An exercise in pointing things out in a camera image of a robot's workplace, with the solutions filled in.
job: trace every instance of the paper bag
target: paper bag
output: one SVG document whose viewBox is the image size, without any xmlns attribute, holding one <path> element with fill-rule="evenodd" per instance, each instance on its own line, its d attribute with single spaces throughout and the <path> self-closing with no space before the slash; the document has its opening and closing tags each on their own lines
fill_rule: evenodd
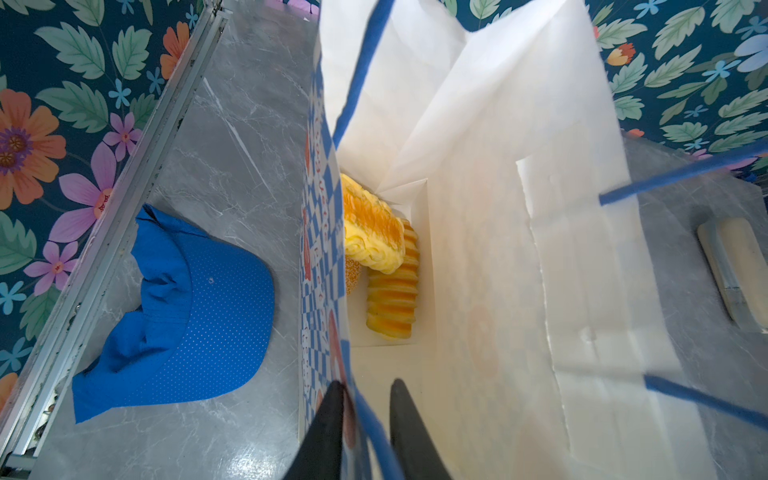
<svg viewBox="0 0 768 480">
<path fill-rule="evenodd" d="M 534 0 L 474 33 L 436 0 L 325 0 L 303 192 L 303 424 L 349 386 L 344 476 L 403 378 L 454 478 L 715 478 L 664 328 L 611 93 L 579 0 Z M 346 296 L 339 169 L 419 235 L 412 338 Z"/>
</svg>

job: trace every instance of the pastry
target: pastry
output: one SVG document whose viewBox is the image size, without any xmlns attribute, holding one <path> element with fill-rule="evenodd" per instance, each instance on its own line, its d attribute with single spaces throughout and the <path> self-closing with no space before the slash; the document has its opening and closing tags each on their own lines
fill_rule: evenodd
<svg viewBox="0 0 768 480">
<path fill-rule="evenodd" d="M 419 294 L 419 236 L 407 220 L 402 221 L 406 254 L 402 265 L 392 274 L 370 271 L 368 275 L 368 319 L 374 332 L 399 339 L 411 337 Z"/>
<path fill-rule="evenodd" d="M 402 222 L 389 205 L 341 176 L 344 193 L 344 250 L 353 260 L 374 270 L 392 273 L 406 254 Z"/>
<path fill-rule="evenodd" d="M 360 265 L 360 262 L 352 260 L 349 256 L 346 256 L 345 259 L 344 276 L 346 277 L 346 294 L 349 295 L 357 286 L 362 265 Z"/>
</svg>

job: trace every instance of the blue cap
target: blue cap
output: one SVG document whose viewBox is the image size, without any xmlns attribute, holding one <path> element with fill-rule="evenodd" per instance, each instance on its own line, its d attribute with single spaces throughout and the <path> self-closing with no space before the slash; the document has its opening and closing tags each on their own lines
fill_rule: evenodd
<svg viewBox="0 0 768 480">
<path fill-rule="evenodd" d="M 274 285 L 258 257 L 150 205 L 136 221 L 141 308 L 73 378 L 76 423 L 113 407 L 231 392 L 253 377 L 270 341 Z"/>
</svg>

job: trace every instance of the bread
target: bread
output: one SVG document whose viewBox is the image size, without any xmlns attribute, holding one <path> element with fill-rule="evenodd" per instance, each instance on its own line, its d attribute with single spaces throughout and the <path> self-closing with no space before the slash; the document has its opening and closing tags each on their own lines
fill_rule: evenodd
<svg viewBox="0 0 768 480">
<path fill-rule="evenodd" d="M 346 278 L 346 294 L 349 295 L 357 286 L 360 272 L 362 272 L 362 265 L 360 265 L 360 262 L 352 260 L 349 256 L 346 256 L 345 259 L 344 276 Z"/>
<path fill-rule="evenodd" d="M 399 339 L 411 337 L 419 294 L 419 236 L 407 220 L 402 221 L 406 254 L 392 274 L 370 271 L 368 275 L 368 319 L 374 332 Z"/>
<path fill-rule="evenodd" d="M 342 174 L 344 250 L 373 270 L 392 273 L 406 254 L 402 222 L 389 205 Z"/>
</svg>

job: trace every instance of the green leaf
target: green leaf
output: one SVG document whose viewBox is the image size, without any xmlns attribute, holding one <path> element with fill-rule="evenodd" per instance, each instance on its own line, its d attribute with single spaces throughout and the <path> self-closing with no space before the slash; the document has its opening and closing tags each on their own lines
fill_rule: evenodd
<svg viewBox="0 0 768 480">
<path fill-rule="evenodd" d="M 688 68 L 685 71 L 685 73 L 699 73 L 702 71 L 714 70 L 715 64 L 718 61 L 724 60 L 727 64 L 729 64 L 731 60 L 735 60 L 735 59 L 736 59 L 736 55 L 734 55 L 733 52 L 722 53 L 720 55 L 712 57 L 712 60 L 705 61 L 704 63 L 699 63 L 698 65 L 694 65 L 693 67 Z"/>
<path fill-rule="evenodd" d="M 733 150 L 734 148 L 743 147 L 746 144 L 751 144 L 758 138 L 763 138 L 768 135 L 768 131 L 748 131 L 742 134 L 731 135 L 728 138 L 721 138 L 718 141 L 712 142 L 709 152 L 717 154 L 720 152 Z"/>
<path fill-rule="evenodd" d="M 19 310 L 21 313 L 24 313 L 24 316 L 18 328 L 23 329 L 25 326 L 27 327 L 25 332 L 27 340 L 32 340 L 43 331 L 45 322 L 48 321 L 48 317 L 51 315 L 53 306 L 56 304 L 60 294 L 61 292 L 51 285 L 48 291 L 42 295 L 30 295 L 24 300 Z"/>
<path fill-rule="evenodd" d="M 80 87 L 70 81 L 61 84 L 64 88 L 46 88 L 35 98 L 61 110 L 58 115 L 60 119 L 74 122 L 73 127 L 85 128 L 89 134 L 107 126 L 109 112 L 107 102 L 100 91 L 92 91 L 83 82 L 80 82 Z"/>
<path fill-rule="evenodd" d="M 704 21 L 704 7 L 693 7 L 672 16 L 664 24 L 664 28 L 656 34 L 653 47 L 656 48 L 654 57 L 660 60 L 672 47 L 677 47 L 685 38 L 694 33 L 697 25 Z"/>
<path fill-rule="evenodd" d="M 722 118 L 737 117 L 762 104 L 765 100 L 768 100 L 768 88 L 751 91 L 743 97 L 736 97 L 728 105 L 720 107 L 717 113 Z"/>
<path fill-rule="evenodd" d="M 683 109 L 685 108 L 685 102 L 687 102 L 688 99 L 685 98 L 683 101 L 678 102 L 671 107 L 669 107 L 667 110 L 661 112 L 661 120 L 659 120 L 659 125 L 666 124 L 672 117 L 679 114 Z"/>
<path fill-rule="evenodd" d="M 72 25 L 62 22 L 61 28 L 40 27 L 35 35 L 58 50 L 56 58 L 72 65 L 69 69 L 83 74 L 83 78 L 93 80 L 106 72 L 101 44 L 96 37 L 88 37 L 82 27 L 75 30 Z"/>
<path fill-rule="evenodd" d="M 617 94 L 634 88 L 642 79 L 646 68 L 648 65 L 645 64 L 645 55 L 637 54 L 637 57 L 629 65 L 621 67 L 621 70 L 614 75 L 613 81 L 608 82 L 611 91 Z"/>
<path fill-rule="evenodd" d="M 704 88 L 701 91 L 701 96 L 704 99 L 704 103 L 707 105 L 712 105 L 715 103 L 717 97 L 720 96 L 720 92 L 725 90 L 727 87 L 728 82 L 726 79 L 718 76 L 714 81 L 710 82 L 707 88 Z"/>
<path fill-rule="evenodd" d="M 487 18 L 493 15 L 493 12 L 495 12 L 498 9 L 498 3 L 501 0 L 471 0 L 469 2 L 469 10 L 472 12 L 472 14 L 479 18 Z"/>
<path fill-rule="evenodd" d="M 611 11 L 613 9 L 614 9 L 614 4 L 613 3 L 611 3 L 608 6 L 605 6 L 605 7 L 601 8 L 600 11 L 598 12 L 598 14 L 595 15 L 594 18 L 592 19 L 592 25 L 599 25 L 600 22 L 605 20 L 611 14 Z"/>
<path fill-rule="evenodd" d="M 86 25 L 98 27 L 104 21 L 104 0 L 67 0 L 67 3 Z"/>
<path fill-rule="evenodd" d="M 149 56 L 147 44 L 152 32 L 141 29 L 134 31 L 134 26 L 123 32 L 120 30 L 118 40 L 112 43 L 112 57 L 120 75 L 126 80 L 136 80 L 141 76 L 141 70 L 146 67 L 144 60 Z"/>
<path fill-rule="evenodd" d="M 749 15 L 755 9 L 758 0 L 717 0 L 717 7 L 712 11 L 712 26 L 720 26 L 723 33 L 732 33 L 741 17 Z"/>
<path fill-rule="evenodd" d="M 768 167 L 768 157 L 758 158 L 755 163 L 751 165 L 750 171 L 760 170 L 761 168 Z"/>
<path fill-rule="evenodd" d="M 448 9 L 448 12 L 455 17 L 456 12 L 458 11 L 456 0 L 444 0 L 443 3 L 445 4 L 445 7 Z"/>
<path fill-rule="evenodd" d="M 502 18 L 508 16 L 512 13 L 512 7 L 507 8 L 502 13 L 497 13 L 496 16 L 491 20 L 491 23 L 496 22 L 497 20 L 501 20 Z"/>
<path fill-rule="evenodd" d="M 746 80 L 746 86 L 750 90 L 757 90 L 760 88 L 760 85 L 763 84 L 763 81 L 765 81 L 766 76 L 768 76 L 768 65 L 763 65 L 757 70 L 752 70 L 750 73 L 746 74 L 744 80 Z"/>
<path fill-rule="evenodd" d="M 669 141 L 682 143 L 685 141 L 695 141 L 697 138 L 704 135 L 704 132 L 707 131 L 707 126 L 702 125 L 699 122 L 692 124 L 687 121 L 682 125 L 668 125 L 662 127 L 661 130 L 666 132 L 664 136 Z"/>
<path fill-rule="evenodd" d="M 149 117 L 152 116 L 154 106 L 157 100 L 154 99 L 154 94 L 145 97 L 144 94 L 139 95 L 139 98 L 131 100 L 130 110 L 134 114 L 136 120 L 136 128 L 144 128 L 149 121 Z"/>
<path fill-rule="evenodd" d="M 694 83 L 682 84 L 680 87 L 674 90 L 665 91 L 657 98 L 682 98 L 694 93 L 699 88 L 702 88 L 707 83 L 705 81 L 695 81 Z"/>
<path fill-rule="evenodd" d="M 22 15 L 29 15 L 27 8 L 46 11 L 56 6 L 56 4 L 50 0 L 5 0 L 5 3 Z M 0 8 L 5 10 L 2 1 L 0 1 Z"/>
<path fill-rule="evenodd" d="M 759 125 L 768 118 L 768 114 L 749 114 L 741 115 L 733 120 L 724 121 L 722 124 L 717 125 L 715 128 L 715 135 L 731 135 L 738 131 L 746 130 L 749 127 Z"/>
<path fill-rule="evenodd" d="M 152 1 L 141 0 L 141 4 L 144 6 L 144 14 L 147 16 L 147 22 L 152 25 Z"/>
<path fill-rule="evenodd" d="M 0 275 L 22 268 L 35 258 L 38 239 L 32 230 L 26 230 L 22 222 L 0 212 Z"/>
<path fill-rule="evenodd" d="M 616 117 L 619 120 L 624 120 L 625 118 L 640 120 L 640 117 L 643 116 L 641 108 L 644 106 L 645 104 L 643 104 L 639 98 L 635 98 L 632 95 L 627 95 L 626 97 L 620 97 L 614 100 Z"/>
<path fill-rule="evenodd" d="M 675 55 L 667 63 L 659 65 L 659 68 L 649 73 L 645 78 L 644 85 L 649 88 L 659 88 L 668 85 L 694 64 L 694 58 L 696 58 L 700 51 L 701 45 L 683 56 Z"/>
<path fill-rule="evenodd" d="M 627 38 L 648 30 L 645 25 L 634 23 L 634 18 L 628 20 L 613 20 L 609 24 L 598 27 L 598 47 L 613 48 L 627 42 Z"/>
</svg>

